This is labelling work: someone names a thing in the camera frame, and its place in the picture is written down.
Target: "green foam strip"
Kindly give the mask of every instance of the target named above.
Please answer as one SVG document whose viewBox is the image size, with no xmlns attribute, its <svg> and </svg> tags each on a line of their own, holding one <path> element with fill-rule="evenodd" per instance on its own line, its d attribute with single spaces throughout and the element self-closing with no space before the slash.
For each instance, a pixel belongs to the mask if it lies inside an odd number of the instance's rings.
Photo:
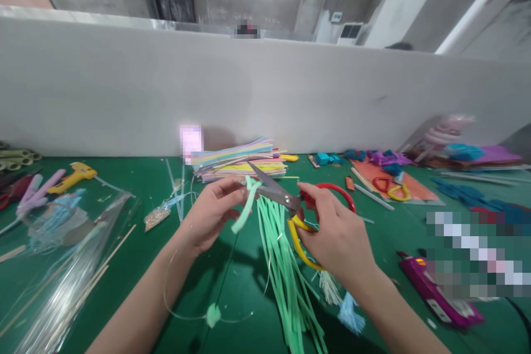
<svg viewBox="0 0 531 354">
<path fill-rule="evenodd" d="M 310 332 L 317 353 L 326 354 L 324 331 L 315 317 L 308 290 L 319 296 L 300 272 L 290 240 L 284 233 L 284 208 L 264 197 L 258 200 L 257 207 L 262 246 L 270 264 L 270 280 L 286 345 L 292 354 L 304 353 L 303 333 Z"/>
<path fill-rule="evenodd" d="M 261 181 L 255 181 L 249 176 L 245 176 L 245 181 L 247 182 L 247 190 L 249 191 L 249 197 L 247 198 L 247 202 L 245 203 L 245 206 L 243 207 L 242 213 L 240 214 L 238 220 L 231 227 L 231 230 L 234 233 L 239 233 L 245 225 L 247 219 L 249 218 L 249 214 L 251 213 L 251 208 L 253 207 L 254 195 L 256 194 L 256 190 L 259 186 L 262 185 Z"/>
<path fill-rule="evenodd" d="M 209 309 L 206 311 L 206 323 L 210 328 L 216 326 L 217 322 L 221 319 L 220 308 L 216 303 L 212 303 Z"/>
</svg>

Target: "yellow scissors handle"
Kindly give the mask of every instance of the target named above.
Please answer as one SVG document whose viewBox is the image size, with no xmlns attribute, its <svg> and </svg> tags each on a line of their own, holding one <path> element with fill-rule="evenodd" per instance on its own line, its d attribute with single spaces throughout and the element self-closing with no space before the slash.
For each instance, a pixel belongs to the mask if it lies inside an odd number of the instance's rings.
<svg viewBox="0 0 531 354">
<path fill-rule="evenodd" d="M 300 220 L 299 216 L 297 216 L 297 215 L 293 216 L 292 218 L 290 218 L 288 220 L 289 232 L 291 233 L 291 238 L 293 240 L 293 245 L 295 246 L 295 251 L 297 252 L 299 257 L 303 260 L 303 262 L 307 266 L 310 266 L 313 269 L 316 269 L 316 270 L 319 270 L 319 271 L 324 271 L 325 269 L 324 269 L 323 266 L 321 266 L 320 264 L 317 264 L 317 263 L 313 262 L 312 260 L 310 260 L 308 258 L 308 256 L 306 256 L 306 254 L 304 253 L 303 247 L 300 245 L 299 236 L 297 235 L 297 229 L 295 228 L 295 226 L 300 227 L 300 228 L 302 228 L 302 229 L 304 229 L 306 231 L 310 231 L 310 232 L 315 232 L 315 230 L 313 228 L 311 228 L 310 226 L 307 226 L 305 223 L 303 223 Z"/>
<path fill-rule="evenodd" d="M 398 191 L 400 189 L 404 191 L 403 197 L 399 197 L 394 194 L 395 191 Z M 389 191 L 387 191 L 387 195 L 389 195 L 391 199 L 394 199 L 399 202 L 406 202 L 407 200 L 411 199 L 411 194 L 409 193 L 408 187 L 405 184 L 397 185 L 396 187 L 391 188 Z"/>
</svg>

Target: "red ring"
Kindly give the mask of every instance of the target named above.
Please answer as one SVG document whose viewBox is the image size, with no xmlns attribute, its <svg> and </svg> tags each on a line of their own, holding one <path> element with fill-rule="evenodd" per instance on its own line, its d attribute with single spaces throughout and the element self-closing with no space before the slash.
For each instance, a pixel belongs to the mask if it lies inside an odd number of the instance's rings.
<svg viewBox="0 0 531 354">
<path fill-rule="evenodd" d="M 338 185 L 335 185 L 335 184 L 329 184 L 329 183 L 321 183 L 321 184 L 316 184 L 315 185 L 316 187 L 318 188 L 326 188 L 326 189 L 329 189 L 329 190 L 332 190 L 332 191 L 336 191 L 336 192 L 339 192 L 341 194 L 342 197 L 345 198 L 345 200 L 347 201 L 348 203 L 348 209 L 353 212 L 353 213 L 356 213 L 356 205 L 354 204 L 354 201 L 352 200 L 352 198 L 350 197 L 350 195 L 348 194 L 347 191 L 345 191 L 343 188 L 341 188 L 340 186 Z M 308 195 L 306 192 L 304 191 L 301 191 L 300 192 L 301 196 L 302 196 L 302 200 L 305 201 L 305 202 L 308 202 L 308 203 L 311 203 L 315 206 L 315 200 L 310 196 Z M 304 221 L 304 209 L 303 207 L 301 206 L 300 207 L 300 215 L 299 215 L 299 218 Z"/>
</svg>

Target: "small plastic bag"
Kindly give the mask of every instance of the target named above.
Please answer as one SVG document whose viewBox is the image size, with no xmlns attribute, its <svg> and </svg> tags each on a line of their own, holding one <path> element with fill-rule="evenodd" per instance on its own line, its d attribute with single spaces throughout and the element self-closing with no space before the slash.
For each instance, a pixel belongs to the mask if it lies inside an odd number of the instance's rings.
<svg viewBox="0 0 531 354">
<path fill-rule="evenodd" d="M 148 232 L 153 227 L 159 225 L 171 213 L 171 208 L 175 205 L 176 199 L 172 198 L 162 205 L 154 208 L 149 214 L 144 217 L 145 231 Z"/>
</svg>

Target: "stack of colored paper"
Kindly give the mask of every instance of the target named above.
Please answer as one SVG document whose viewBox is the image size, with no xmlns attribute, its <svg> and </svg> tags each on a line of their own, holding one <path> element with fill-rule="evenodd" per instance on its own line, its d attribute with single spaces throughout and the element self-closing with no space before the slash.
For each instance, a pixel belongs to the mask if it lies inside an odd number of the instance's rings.
<svg viewBox="0 0 531 354">
<path fill-rule="evenodd" d="M 273 140 L 266 137 L 239 147 L 192 152 L 191 158 L 194 174 L 203 183 L 228 176 L 256 175 L 248 161 L 271 177 L 285 175 L 287 167 L 278 149 L 273 148 Z"/>
</svg>

